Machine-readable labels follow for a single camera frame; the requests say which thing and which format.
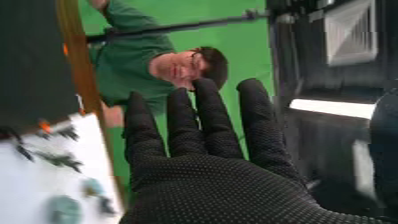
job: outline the man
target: man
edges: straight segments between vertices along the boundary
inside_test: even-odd
[[[152,18],[122,0],[90,0],[90,5],[119,31],[156,26]],[[192,81],[208,78],[220,89],[227,79],[227,59],[220,51],[199,47],[176,53],[165,35],[126,37],[90,46],[90,60],[110,127],[122,126],[131,91],[142,94],[152,113],[161,114],[165,97],[174,88],[193,90]]]

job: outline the textured glove fabric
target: textured glove fabric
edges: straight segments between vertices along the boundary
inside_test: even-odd
[[[215,84],[202,79],[193,85],[197,112],[186,90],[167,99],[170,158],[142,97],[131,93],[124,138],[136,200],[120,223],[383,223],[327,211],[311,198],[261,83],[247,80],[238,86],[252,162],[243,160]]]

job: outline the metal pole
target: metal pole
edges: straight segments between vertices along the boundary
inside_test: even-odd
[[[105,32],[105,34],[87,36],[87,43],[105,42],[119,37],[140,37],[149,34],[165,34],[176,31],[199,29],[209,26],[220,26],[225,24],[252,22],[259,19],[266,19],[268,17],[270,17],[268,11],[264,11],[263,13],[257,13],[256,11],[247,10],[243,16],[227,17],[216,20],[199,21],[193,23],[183,23],[177,25],[158,26],[140,31],[119,32],[117,30],[112,29],[108,32]]]

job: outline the green shirt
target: green shirt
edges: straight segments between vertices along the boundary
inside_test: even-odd
[[[110,0],[105,17],[119,31],[135,31],[156,26],[156,22],[119,0]],[[174,90],[168,82],[149,74],[149,61],[174,52],[165,35],[113,39],[89,49],[96,69],[96,83],[108,107],[126,108],[129,92],[140,93],[154,114],[163,113],[165,97]]]

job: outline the short black hair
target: short black hair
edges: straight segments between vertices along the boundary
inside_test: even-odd
[[[192,50],[200,53],[202,59],[209,65],[208,69],[202,72],[202,78],[213,80],[218,89],[224,86],[227,81],[227,58],[213,47],[199,47]]]

